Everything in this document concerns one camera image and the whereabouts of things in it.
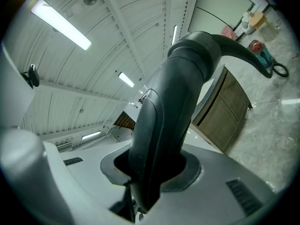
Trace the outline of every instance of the wall-mounted camera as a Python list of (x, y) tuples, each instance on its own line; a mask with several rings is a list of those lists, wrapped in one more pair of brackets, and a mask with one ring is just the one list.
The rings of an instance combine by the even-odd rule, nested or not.
[(39, 75), (34, 64), (30, 65), (28, 72), (21, 73), (21, 75), (31, 88), (33, 88), (33, 86), (39, 86)]

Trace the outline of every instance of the vent grille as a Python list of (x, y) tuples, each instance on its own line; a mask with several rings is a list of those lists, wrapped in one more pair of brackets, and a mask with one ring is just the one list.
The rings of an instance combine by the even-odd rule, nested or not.
[(72, 164), (75, 164), (75, 163), (79, 163), (79, 162), (82, 162), (82, 161), (83, 161), (82, 158), (75, 157), (75, 158), (64, 160), (64, 163), (65, 163), (66, 166), (69, 166), (69, 165), (72, 165)]
[(232, 191), (234, 197), (247, 216), (251, 215), (256, 210), (261, 208), (262, 203), (254, 196), (254, 194), (240, 179), (228, 181), (226, 182), (226, 184)]
[(127, 113), (123, 111), (114, 125), (133, 130), (135, 128), (135, 121), (132, 120), (131, 117), (129, 117)]
[(72, 145), (71, 142), (70, 143), (66, 143), (64, 145), (57, 146), (58, 152), (64, 152), (64, 151), (70, 150), (72, 148), (73, 148), (73, 145)]

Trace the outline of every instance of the fluorescent light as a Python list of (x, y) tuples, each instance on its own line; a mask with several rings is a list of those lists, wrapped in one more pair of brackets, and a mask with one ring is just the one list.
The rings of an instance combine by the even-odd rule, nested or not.
[(96, 136), (96, 135), (98, 135), (98, 134), (100, 134), (100, 133), (101, 133), (101, 131), (98, 131), (98, 132), (95, 132), (95, 133), (92, 133), (92, 134), (83, 136), (81, 139), (82, 139), (82, 140), (83, 140), (83, 139), (87, 139), (87, 138), (89, 138), (89, 137)]
[(133, 87), (135, 84), (124, 74), (124, 73), (120, 73), (118, 75), (118, 77), (120, 79), (122, 79), (124, 82), (126, 82), (130, 87)]
[(172, 43), (171, 43), (171, 45), (173, 45), (173, 43), (174, 43), (174, 41), (175, 41), (176, 30), (177, 30), (177, 25), (174, 26), (173, 37), (172, 37)]
[(300, 103), (300, 98), (281, 101), (281, 104), (296, 104), (296, 103)]
[(91, 41), (44, 0), (39, 0), (31, 9), (31, 12), (60, 31), (83, 50), (87, 50), (92, 44)]

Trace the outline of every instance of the black rubber cover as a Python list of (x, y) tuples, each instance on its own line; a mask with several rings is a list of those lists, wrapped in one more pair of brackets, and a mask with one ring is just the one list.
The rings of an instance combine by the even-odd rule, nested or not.
[(161, 183), (179, 158), (202, 85), (211, 77), (220, 57), (212, 35), (190, 34), (171, 47), (153, 81), (129, 151), (132, 193), (144, 210), (157, 201)]
[(253, 53), (251, 53), (247, 48), (243, 45), (235, 42), (234, 40), (222, 36), (222, 35), (213, 35), (217, 41), (219, 42), (222, 56), (233, 56), (239, 59), (242, 59), (248, 63), (250, 63), (253, 67), (255, 67), (262, 75), (267, 78), (271, 78), (272, 74), (270, 74), (262, 65), (257, 57)]

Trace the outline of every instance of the corrugated metal ceiling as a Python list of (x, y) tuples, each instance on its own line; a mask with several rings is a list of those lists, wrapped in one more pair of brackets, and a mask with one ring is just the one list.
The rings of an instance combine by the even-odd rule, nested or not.
[[(30, 12), (36, 1), (29, 0), (20, 10), (4, 39), (19, 71), (35, 64), (43, 81), (104, 97), (93, 99), (39, 87), (22, 127), (37, 135), (53, 133), (53, 137), (76, 128), (113, 124), (164, 61), (176, 24), (176, 39), (180, 37), (188, 2), (97, 0), (87, 6), (83, 0), (45, 0), (92, 42), (84, 51)], [(125, 24), (113, 16), (115, 11), (110, 9), (114, 2)], [(128, 34), (124, 35), (126, 30), (134, 44), (128, 41)], [(119, 72), (135, 86), (131, 88), (119, 79)]]

